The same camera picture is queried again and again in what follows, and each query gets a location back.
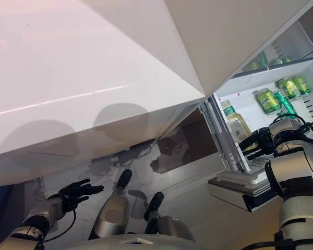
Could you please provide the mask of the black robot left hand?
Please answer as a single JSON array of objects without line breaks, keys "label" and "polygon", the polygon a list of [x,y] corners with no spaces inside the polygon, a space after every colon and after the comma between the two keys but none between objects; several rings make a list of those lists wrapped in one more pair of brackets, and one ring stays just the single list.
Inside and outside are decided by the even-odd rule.
[{"label": "black robot left hand", "polygon": [[91,185],[90,181],[90,179],[84,179],[71,183],[58,192],[60,196],[64,197],[65,209],[67,211],[76,209],[78,204],[89,198],[89,195],[104,191],[103,185]]}]

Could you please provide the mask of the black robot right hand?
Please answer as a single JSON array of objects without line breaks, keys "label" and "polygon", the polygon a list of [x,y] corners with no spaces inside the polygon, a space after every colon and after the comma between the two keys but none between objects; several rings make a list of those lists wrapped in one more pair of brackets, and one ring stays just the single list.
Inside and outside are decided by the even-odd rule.
[{"label": "black robot right hand", "polygon": [[274,144],[268,127],[258,129],[251,136],[244,139],[239,147],[248,160],[256,159],[274,152]]}]

